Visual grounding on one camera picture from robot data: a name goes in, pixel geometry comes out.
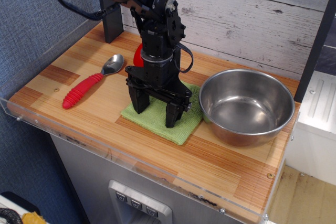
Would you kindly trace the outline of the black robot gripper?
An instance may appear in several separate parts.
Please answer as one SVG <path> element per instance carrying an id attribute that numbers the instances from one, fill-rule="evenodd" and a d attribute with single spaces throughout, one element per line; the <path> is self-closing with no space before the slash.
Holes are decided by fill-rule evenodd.
<path id="1" fill-rule="evenodd" d="M 173 53 L 165 60 L 144 59 L 143 62 L 144 67 L 125 68 L 133 108 L 140 114 L 149 106 L 149 97 L 155 97 L 167 103 L 165 125 L 173 128 L 183 112 L 189 111 L 192 105 L 192 91 L 180 81 L 179 74 L 189 72 L 193 64 L 181 70 L 179 53 Z"/>

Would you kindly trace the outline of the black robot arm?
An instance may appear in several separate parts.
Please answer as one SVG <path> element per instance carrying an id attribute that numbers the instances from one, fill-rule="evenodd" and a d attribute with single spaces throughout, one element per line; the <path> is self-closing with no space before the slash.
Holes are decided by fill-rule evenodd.
<path id="1" fill-rule="evenodd" d="M 185 26 L 178 15 L 176 0 L 112 0 L 130 9 L 142 40 L 143 66 L 127 66 L 127 85 L 135 111 L 140 114 L 150 97 L 166 103 L 165 125 L 172 128 L 191 108 L 192 92 L 179 79 L 181 51 L 192 52 L 181 44 Z"/>

